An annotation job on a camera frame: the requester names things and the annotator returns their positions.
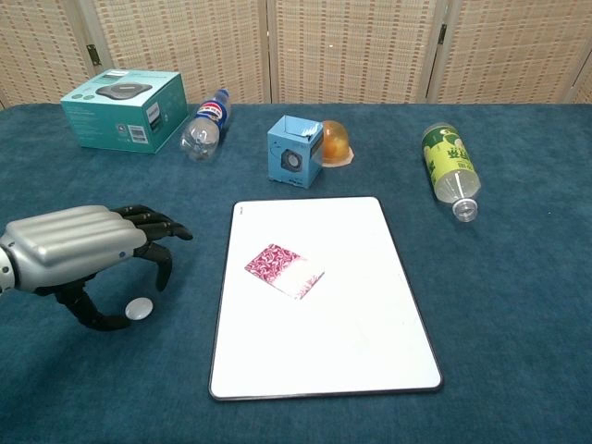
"yellow label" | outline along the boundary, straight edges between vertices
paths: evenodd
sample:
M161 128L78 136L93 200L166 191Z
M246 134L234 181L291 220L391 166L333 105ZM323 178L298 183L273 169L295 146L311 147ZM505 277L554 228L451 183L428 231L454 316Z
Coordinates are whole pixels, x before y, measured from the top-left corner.
M457 169L475 171L463 141L453 127L439 127L424 137L425 165L432 184Z

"robot finger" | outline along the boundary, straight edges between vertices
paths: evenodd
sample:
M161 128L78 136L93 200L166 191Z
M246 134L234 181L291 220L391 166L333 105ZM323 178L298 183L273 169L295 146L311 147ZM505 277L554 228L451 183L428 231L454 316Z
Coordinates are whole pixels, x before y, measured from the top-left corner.
M89 295L84 291L84 280L59 287L55 292L57 301L65 305L79 322L99 331L119 330L128 327L130 321L124 316L107 316L99 312Z
M136 227L140 224L149 224L154 222L173 222L173 220L162 213L140 213L133 216L123 216L124 219L132 222Z
M133 255L147 261L155 262L158 265L156 288L158 291L164 290L173 271L173 257L168 248L154 242L148 242L142 247L137 248L133 252Z
M156 241L165 236L176 236L184 241L193 239L191 232L177 222L158 222L155 224L140 224L136 226L141 229L148 238L148 241Z
M154 213L154 210L144 205L122 206L121 208L114 208L110 211L118 213L122 216L134 216L141 213Z

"woven screen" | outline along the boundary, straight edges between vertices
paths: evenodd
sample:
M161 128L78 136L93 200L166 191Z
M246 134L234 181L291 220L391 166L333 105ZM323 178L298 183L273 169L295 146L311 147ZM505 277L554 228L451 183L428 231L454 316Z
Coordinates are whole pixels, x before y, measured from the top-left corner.
M66 0L0 2L0 88L5 105L52 102L89 79Z
M274 102L416 101L435 0L275 4Z
M574 101L577 104L592 104L592 70L580 85Z
M462 2L441 103L560 102L592 38L592 0Z
M94 0L115 68L180 71L188 102L265 100L257 0Z

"teal box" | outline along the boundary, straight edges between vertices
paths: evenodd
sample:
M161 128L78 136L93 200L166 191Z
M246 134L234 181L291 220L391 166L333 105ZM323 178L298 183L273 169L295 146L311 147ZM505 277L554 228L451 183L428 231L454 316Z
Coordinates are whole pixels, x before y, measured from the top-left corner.
M61 100L81 146L156 153L188 115L178 72L109 69Z
M309 188L323 166L323 124L284 116L267 132L268 176Z

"plastic bottle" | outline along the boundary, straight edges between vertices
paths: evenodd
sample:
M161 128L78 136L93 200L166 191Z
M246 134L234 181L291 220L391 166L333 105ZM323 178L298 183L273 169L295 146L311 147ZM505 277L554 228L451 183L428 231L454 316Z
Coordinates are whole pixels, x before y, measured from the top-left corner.
M461 222L475 219L481 181L458 131L448 123L436 123L424 131L422 146L438 200L452 204L452 213Z
M230 117L228 90L216 91L214 97L203 102L181 136L181 150L193 160L210 157L220 139L220 131Z

